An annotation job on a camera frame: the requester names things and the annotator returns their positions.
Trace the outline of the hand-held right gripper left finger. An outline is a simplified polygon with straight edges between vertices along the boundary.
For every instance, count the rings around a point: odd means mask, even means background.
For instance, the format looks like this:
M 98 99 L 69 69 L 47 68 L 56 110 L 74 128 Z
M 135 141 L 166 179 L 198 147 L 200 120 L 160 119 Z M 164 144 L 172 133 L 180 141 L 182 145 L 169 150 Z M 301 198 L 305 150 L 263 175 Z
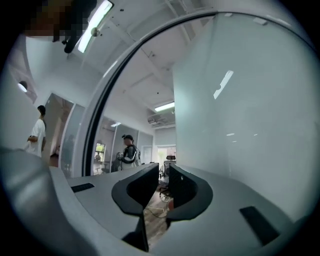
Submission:
M 153 197 L 159 184 L 159 164 L 141 165 L 142 170 L 118 181 L 111 190 L 113 201 L 127 215 L 138 217 L 134 231 L 122 240 L 144 252 L 149 251 L 144 218 L 144 209 Z

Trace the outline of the ceiling air conditioner vent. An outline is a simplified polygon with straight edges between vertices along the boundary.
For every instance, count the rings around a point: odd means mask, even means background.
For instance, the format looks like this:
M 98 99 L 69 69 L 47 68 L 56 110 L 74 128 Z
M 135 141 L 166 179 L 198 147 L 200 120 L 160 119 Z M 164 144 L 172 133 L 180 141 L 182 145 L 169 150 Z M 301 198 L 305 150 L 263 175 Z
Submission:
M 167 123 L 167 118 L 163 114 L 153 114 L 147 118 L 147 121 L 152 126 L 161 126 Z

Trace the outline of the black office chair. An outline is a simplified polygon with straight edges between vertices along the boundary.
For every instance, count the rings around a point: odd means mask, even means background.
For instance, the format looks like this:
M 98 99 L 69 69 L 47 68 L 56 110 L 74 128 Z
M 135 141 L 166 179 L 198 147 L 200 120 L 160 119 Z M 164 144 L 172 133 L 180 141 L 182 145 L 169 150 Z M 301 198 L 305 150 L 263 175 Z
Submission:
M 165 180 L 169 177 L 170 174 L 170 164 L 176 163 L 176 156 L 175 155 L 168 155 L 163 162 L 163 165 L 159 169 L 159 180 Z

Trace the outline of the rectangular ceiling light panel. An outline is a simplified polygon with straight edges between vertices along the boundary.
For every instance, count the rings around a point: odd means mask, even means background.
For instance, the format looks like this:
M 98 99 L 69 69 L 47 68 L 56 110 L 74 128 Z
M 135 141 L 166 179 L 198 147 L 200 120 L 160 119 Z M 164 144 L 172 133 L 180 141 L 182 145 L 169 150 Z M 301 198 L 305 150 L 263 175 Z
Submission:
M 164 105 L 161 105 L 161 106 L 158 106 L 155 108 L 155 111 L 156 112 L 161 112 L 161 111 L 164 111 L 164 110 L 167 110 L 167 109 L 171 109 L 171 108 L 174 108 L 175 107 L 175 102 L 170 102 L 170 103 L 166 103 Z

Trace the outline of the long fluorescent ceiling light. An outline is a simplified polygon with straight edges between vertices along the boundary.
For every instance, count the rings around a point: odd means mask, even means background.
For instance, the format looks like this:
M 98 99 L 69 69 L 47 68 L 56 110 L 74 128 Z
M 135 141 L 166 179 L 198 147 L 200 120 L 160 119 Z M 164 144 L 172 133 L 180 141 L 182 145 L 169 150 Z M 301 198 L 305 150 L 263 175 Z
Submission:
M 78 51 L 81 53 L 84 53 L 92 40 L 91 30 L 94 27 L 100 26 L 103 19 L 107 16 L 109 11 L 113 8 L 114 4 L 109 0 L 103 0 L 98 7 L 95 9 L 93 15 L 91 15 L 91 18 L 88 21 L 88 26 L 85 29 L 83 35 L 81 36 L 79 42 L 78 42 Z

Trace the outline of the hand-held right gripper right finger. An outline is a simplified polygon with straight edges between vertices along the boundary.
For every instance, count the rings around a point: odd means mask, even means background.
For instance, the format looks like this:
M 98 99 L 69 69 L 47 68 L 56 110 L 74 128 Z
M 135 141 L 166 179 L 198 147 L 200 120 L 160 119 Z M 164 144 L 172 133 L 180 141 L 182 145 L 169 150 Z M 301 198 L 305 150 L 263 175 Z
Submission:
M 166 224 L 191 221 L 201 215 L 211 204 L 214 196 L 208 182 L 209 173 L 197 168 L 188 171 L 185 166 L 169 165 L 168 190 L 173 199 L 173 209 L 166 215 Z

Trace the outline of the corridor glass partition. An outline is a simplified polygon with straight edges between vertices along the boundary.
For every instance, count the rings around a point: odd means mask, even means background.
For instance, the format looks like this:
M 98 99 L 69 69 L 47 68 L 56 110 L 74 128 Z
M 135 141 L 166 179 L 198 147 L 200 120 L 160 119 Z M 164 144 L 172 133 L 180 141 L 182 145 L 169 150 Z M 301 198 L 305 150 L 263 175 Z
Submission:
M 74 146 L 85 108 L 51 93 L 45 109 L 46 144 L 42 158 L 49 166 L 60 168 L 67 178 L 71 178 Z

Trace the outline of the frosted glass door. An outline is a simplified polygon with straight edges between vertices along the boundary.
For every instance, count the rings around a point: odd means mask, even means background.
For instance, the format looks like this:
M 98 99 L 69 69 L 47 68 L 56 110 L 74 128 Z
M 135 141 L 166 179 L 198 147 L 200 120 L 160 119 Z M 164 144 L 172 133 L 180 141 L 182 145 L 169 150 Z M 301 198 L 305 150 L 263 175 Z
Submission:
M 177 163 L 238 180 L 293 221 L 316 196 L 320 61 L 288 29 L 217 14 L 173 66 Z

